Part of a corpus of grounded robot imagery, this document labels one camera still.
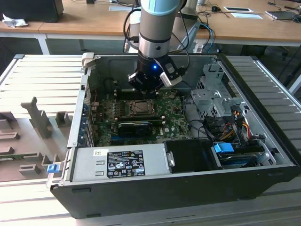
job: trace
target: white table leg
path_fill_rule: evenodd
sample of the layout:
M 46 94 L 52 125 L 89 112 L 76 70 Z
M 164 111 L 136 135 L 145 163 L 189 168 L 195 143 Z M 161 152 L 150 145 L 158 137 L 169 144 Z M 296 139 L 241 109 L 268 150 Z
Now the white table leg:
M 50 52 L 49 52 L 49 49 L 48 49 L 48 46 L 47 46 L 47 42 L 46 42 L 46 39 L 47 39 L 46 35 L 45 34 L 39 34 L 37 36 L 37 39 L 39 41 L 42 53 L 44 55 L 50 55 Z
M 297 80 L 293 83 L 293 85 L 289 88 L 288 91 L 290 91 L 291 94 L 294 95 L 300 87 L 301 87 L 301 75 L 299 75 Z
M 82 39 L 79 39 L 79 46 L 81 51 L 86 50 L 84 41 Z

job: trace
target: computer mouse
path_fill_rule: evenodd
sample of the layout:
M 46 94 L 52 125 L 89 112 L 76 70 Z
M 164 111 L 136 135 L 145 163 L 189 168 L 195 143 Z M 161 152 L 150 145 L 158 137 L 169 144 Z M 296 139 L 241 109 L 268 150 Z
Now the computer mouse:
M 221 8 L 219 8 L 218 6 L 212 6 L 212 8 L 211 8 L 211 11 L 214 12 L 214 13 L 216 13 L 220 10 L 221 10 Z

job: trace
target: gray 3d-printed part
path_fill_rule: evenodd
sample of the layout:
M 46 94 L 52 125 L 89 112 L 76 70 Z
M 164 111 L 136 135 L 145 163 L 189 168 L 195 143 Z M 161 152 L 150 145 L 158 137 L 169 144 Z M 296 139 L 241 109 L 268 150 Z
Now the gray 3d-printed part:
M 51 161 L 49 160 L 47 155 L 44 155 L 43 160 L 42 160 L 42 167 L 47 170 L 48 165 L 51 164 Z
M 41 152 L 37 152 L 35 155 L 24 156 L 24 160 L 42 162 L 43 156 L 42 156 Z
M 60 160 L 60 158 L 58 157 L 58 155 L 57 154 L 55 154 L 55 157 L 54 157 L 54 159 L 53 159 L 53 163 L 55 163 L 55 162 L 60 162 L 61 160 Z
M 69 119 L 67 112 L 57 112 L 55 121 L 56 121 L 58 127 L 71 126 L 71 121 Z
M 6 119 L 8 122 L 17 120 L 11 112 L 0 112 L 0 119 Z
M 2 140 L 18 140 L 20 138 L 17 133 L 0 133 L 0 141 Z
M 0 155 L 5 155 L 5 154 L 13 154 L 14 149 L 12 147 L 0 147 Z
M 36 164 L 32 164 L 32 165 L 21 165 L 19 172 L 23 176 L 30 176 L 30 175 L 36 175 L 41 173 L 41 170 L 37 167 Z
M 37 126 L 37 129 L 42 138 L 50 137 L 50 131 L 47 128 L 47 123 L 41 117 L 41 114 L 37 108 L 37 98 L 33 97 L 31 102 L 21 103 L 21 107 L 28 111 L 33 123 Z
M 14 59 L 23 59 L 24 56 L 25 56 L 25 54 L 16 54 L 14 56 Z
M 40 113 L 40 115 L 41 115 L 42 120 L 44 120 L 45 123 L 46 123 L 46 125 L 49 126 L 51 123 L 50 123 L 50 121 L 49 121 L 49 118 L 48 118 L 47 115 L 46 115 L 46 112 L 43 111 L 43 110 L 40 110 L 39 113 Z M 32 119 L 29 119 L 29 121 L 30 121 L 30 123 L 32 124 L 32 126 L 33 126 L 34 128 L 37 127 L 36 124 L 34 123 L 34 121 L 33 121 Z
M 7 119 L 0 119 L 0 130 L 12 129 Z

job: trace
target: floor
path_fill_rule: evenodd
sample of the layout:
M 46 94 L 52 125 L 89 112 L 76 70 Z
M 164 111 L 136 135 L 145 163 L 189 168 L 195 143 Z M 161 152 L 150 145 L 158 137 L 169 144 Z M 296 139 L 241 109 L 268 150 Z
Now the floor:
M 115 40 L 85 40 L 86 51 L 81 51 L 78 40 L 47 40 L 51 54 L 82 54 L 83 52 L 95 52 L 102 54 L 122 53 L 123 41 Z M 241 45 L 222 45 L 222 52 L 226 55 L 239 56 L 258 55 L 261 62 L 275 75 L 278 76 L 286 63 L 291 59 L 297 48 L 287 48 L 288 56 L 285 60 L 282 57 L 283 49 L 277 47 L 268 47 L 263 50 L 262 47 L 247 46 L 242 51 Z M 4 71 L 15 54 L 42 54 L 39 43 L 35 39 L 21 38 L 0 38 L 0 74 Z M 301 60 L 301 51 L 296 55 L 289 67 L 283 72 L 280 78 L 284 82 L 287 75 L 295 68 Z M 295 95 L 301 100 L 301 90 Z

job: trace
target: motherboard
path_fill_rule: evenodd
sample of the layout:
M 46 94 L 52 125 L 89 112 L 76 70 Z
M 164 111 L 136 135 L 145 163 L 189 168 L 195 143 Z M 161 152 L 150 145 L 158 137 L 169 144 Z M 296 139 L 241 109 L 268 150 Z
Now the motherboard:
M 177 91 L 161 91 L 153 99 L 118 99 L 106 95 L 95 106 L 96 146 L 157 144 L 191 139 Z

